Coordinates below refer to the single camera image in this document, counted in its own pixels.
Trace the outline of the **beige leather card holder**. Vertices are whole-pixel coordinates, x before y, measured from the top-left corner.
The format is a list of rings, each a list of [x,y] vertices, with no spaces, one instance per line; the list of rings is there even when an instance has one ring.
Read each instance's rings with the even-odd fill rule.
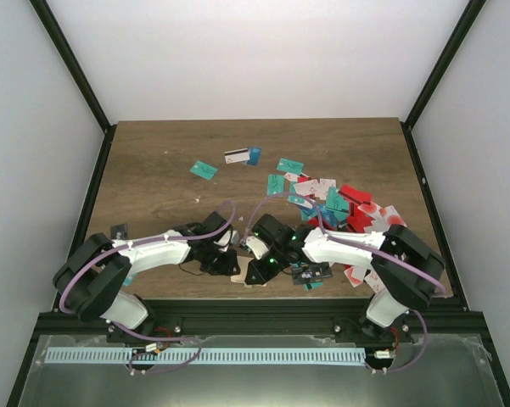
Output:
[[[252,285],[247,283],[246,278],[249,262],[255,260],[255,258],[239,255],[237,260],[240,272],[237,275],[230,276],[230,281],[235,284],[242,284],[244,287],[252,287]]]

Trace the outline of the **black card front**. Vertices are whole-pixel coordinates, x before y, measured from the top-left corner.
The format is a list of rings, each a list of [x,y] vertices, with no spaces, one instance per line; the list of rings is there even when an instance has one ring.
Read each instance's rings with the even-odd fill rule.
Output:
[[[128,225],[119,224],[110,227],[110,238],[113,240],[125,240],[128,238]]]

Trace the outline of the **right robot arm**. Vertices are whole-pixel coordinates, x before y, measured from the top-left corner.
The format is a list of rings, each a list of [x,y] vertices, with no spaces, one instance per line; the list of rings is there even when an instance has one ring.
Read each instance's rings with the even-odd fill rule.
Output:
[[[375,275],[383,287],[360,320],[362,336],[372,342],[383,339],[396,318],[408,310],[427,309],[434,294],[446,290],[440,283],[445,261],[403,225],[368,233],[329,231],[314,225],[293,229],[263,215],[241,244],[255,256],[245,278],[248,285],[263,285],[300,263],[342,264]]]

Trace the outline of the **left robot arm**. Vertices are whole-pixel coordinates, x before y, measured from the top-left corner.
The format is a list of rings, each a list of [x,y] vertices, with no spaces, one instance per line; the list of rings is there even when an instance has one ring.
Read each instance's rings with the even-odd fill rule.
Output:
[[[136,294],[122,290],[129,278],[163,265],[199,263],[212,276],[240,272],[233,246],[239,235],[217,212],[201,222],[176,226],[161,234],[138,239],[91,235],[53,277],[59,309],[80,321],[109,320],[126,328],[137,342],[156,332],[154,312]]]

